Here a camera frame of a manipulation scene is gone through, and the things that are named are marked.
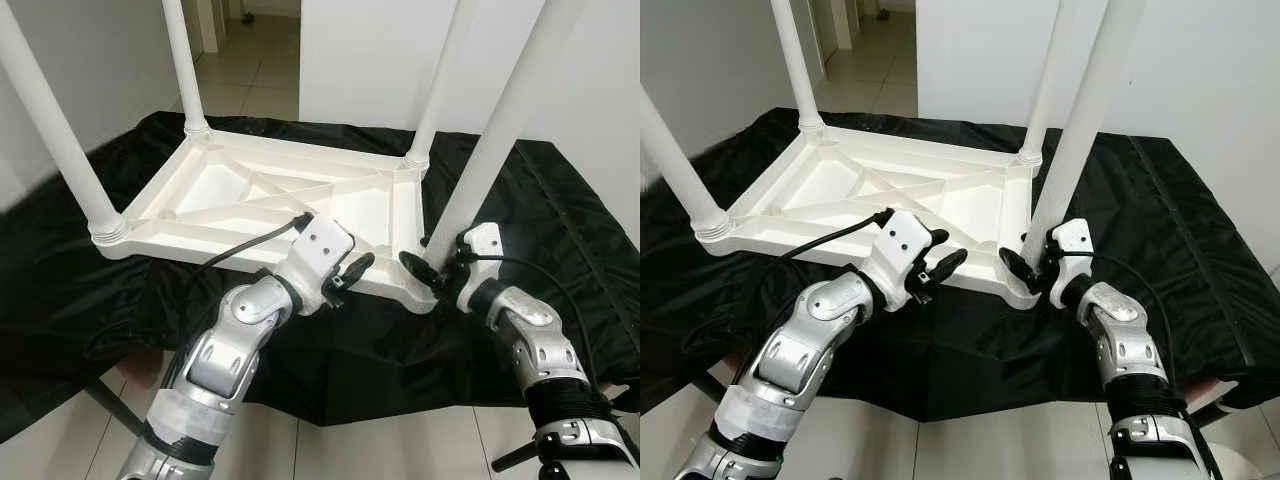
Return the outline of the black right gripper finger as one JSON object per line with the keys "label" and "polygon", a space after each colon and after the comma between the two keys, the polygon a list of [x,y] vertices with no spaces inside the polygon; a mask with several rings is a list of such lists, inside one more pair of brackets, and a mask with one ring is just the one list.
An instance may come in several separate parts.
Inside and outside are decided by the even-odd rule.
{"label": "black right gripper finger", "polygon": [[424,284],[431,293],[440,293],[442,276],[426,260],[410,251],[398,252],[398,260],[415,280]]}
{"label": "black right gripper finger", "polygon": [[1007,247],[1001,247],[998,250],[998,257],[1005,268],[1025,285],[1029,293],[1038,294],[1042,292],[1041,276],[1019,252]]}

